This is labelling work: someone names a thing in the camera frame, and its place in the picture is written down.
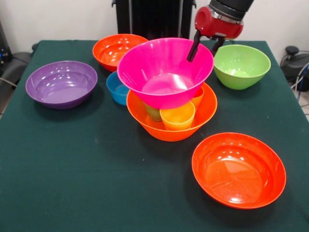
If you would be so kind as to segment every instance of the bowl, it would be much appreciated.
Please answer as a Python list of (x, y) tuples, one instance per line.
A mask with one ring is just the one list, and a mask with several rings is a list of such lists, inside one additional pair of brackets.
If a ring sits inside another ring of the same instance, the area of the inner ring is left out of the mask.
[(238, 209), (271, 204), (286, 184), (279, 156), (260, 140), (240, 133), (219, 133), (203, 140), (193, 153), (192, 169), (206, 193)]
[(213, 56), (202, 44), (192, 62), (186, 60), (192, 40), (161, 38), (137, 45), (118, 65), (124, 85), (155, 109), (188, 103), (213, 69)]
[(188, 102), (178, 108), (160, 110), (160, 115), (167, 130), (182, 131), (191, 127), (195, 106), (192, 102)]
[(34, 71), (26, 81), (26, 92), (49, 108), (70, 109), (90, 96), (97, 81), (97, 72), (90, 65), (59, 61)]
[(246, 89), (261, 80), (270, 69), (270, 59), (260, 50), (245, 45), (226, 45), (214, 58), (217, 77), (228, 88)]
[(204, 95), (204, 89), (199, 88), (197, 93), (194, 95), (194, 97), (191, 99), (191, 102), (194, 104), (195, 109), (198, 108), (199, 104), (201, 103)]
[(116, 34), (99, 40), (92, 49), (95, 59), (107, 70), (114, 72), (120, 58), (131, 48), (148, 41), (133, 34)]
[(106, 86), (115, 102), (121, 105), (126, 105), (126, 96), (129, 89), (119, 80), (117, 72), (113, 72), (108, 76)]
[(147, 105), (146, 103), (144, 103), (144, 105), (145, 105), (145, 109), (146, 109), (147, 114), (150, 116), (150, 118), (153, 121), (156, 121), (156, 122), (162, 121), (159, 109), (154, 109), (151, 106)]
[(202, 87), (204, 88), (205, 94), (200, 107), (196, 111), (191, 128), (186, 130), (166, 130), (163, 122), (155, 122), (151, 120), (143, 106), (143, 102), (131, 90), (127, 95), (126, 105), (135, 120), (137, 120), (154, 138), (167, 142), (180, 141), (190, 137), (194, 132), (207, 123), (217, 110), (217, 97), (214, 91), (206, 83), (203, 83)]

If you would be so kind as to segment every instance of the table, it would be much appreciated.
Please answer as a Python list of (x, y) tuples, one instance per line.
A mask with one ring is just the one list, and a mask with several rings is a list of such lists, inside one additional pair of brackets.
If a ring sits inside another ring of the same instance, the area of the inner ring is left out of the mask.
[[(225, 88), (213, 72), (207, 83), (218, 97), (214, 118), (190, 138), (168, 143), (112, 100), (110, 72), (92, 56), (95, 41), (41, 41), (0, 120), (0, 231), (309, 231), (308, 121), (268, 45), (237, 43), (265, 52), (270, 71), (243, 91)], [(34, 70), (59, 60), (98, 72), (91, 98), (66, 111), (45, 108), (25, 91)], [(224, 131), (254, 136), (278, 153), (287, 185), (273, 204), (236, 210), (199, 187), (192, 153)]]

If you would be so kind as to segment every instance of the orange cup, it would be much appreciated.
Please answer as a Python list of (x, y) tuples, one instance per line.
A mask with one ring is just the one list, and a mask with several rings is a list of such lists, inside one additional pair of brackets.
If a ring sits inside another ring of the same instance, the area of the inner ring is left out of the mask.
[(195, 115), (195, 106), (192, 102), (188, 102), (178, 108), (160, 110), (160, 115), (167, 130), (185, 130), (191, 127)]
[(191, 102), (194, 104), (195, 109), (197, 110), (199, 104), (201, 103), (204, 96), (204, 89), (200, 88), (197, 93), (194, 95), (194, 97), (191, 99)]

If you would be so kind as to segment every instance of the blue cup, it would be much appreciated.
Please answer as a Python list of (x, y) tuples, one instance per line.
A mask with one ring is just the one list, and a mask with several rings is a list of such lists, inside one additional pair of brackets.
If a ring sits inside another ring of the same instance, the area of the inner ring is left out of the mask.
[(121, 105), (126, 105), (126, 96), (129, 89), (119, 80), (117, 71), (108, 76), (106, 86), (115, 102)]

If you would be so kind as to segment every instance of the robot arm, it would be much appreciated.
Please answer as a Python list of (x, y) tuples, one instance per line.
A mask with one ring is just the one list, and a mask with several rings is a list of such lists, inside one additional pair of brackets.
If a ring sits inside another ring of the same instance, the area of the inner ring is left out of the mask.
[(253, 0), (211, 0), (208, 6), (201, 7), (195, 17), (194, 43), (187, 60), (192, 62), (197, 53), (201, 36), (218, 42), (212, 48), (215, 55), (226, 39), (237, 38), (243, 29), (243, 18)]

